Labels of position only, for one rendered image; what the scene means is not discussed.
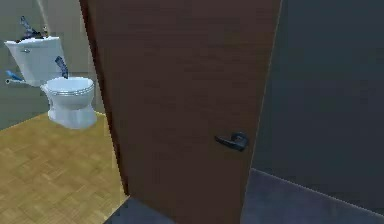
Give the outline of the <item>blue toilet brush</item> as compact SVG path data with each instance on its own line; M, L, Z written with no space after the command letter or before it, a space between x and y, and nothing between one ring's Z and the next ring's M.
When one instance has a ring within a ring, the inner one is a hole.
M61 56L57 56L55 59L55 63L60 68L62 77L65 79L68 79L69 78L69 72L68 72L68 68L67 68L63 58Z

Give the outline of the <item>white toilet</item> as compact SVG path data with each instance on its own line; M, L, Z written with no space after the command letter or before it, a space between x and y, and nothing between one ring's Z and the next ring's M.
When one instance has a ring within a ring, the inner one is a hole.
M10 51L21 72L24 85L40 88L48 99L48 118L68 129L86 129L96 121L92 106L95 83L86 77L72 76L65 79L55 63L61 56L66 64L59 37L27 39L19 43L7 40Z

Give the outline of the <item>brown wooden room door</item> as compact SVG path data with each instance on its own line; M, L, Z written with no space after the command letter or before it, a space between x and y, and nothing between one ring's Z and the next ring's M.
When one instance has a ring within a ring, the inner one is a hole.
M283 0L79 0L128 196L240 224ZM243 132L243 151L214 140Z

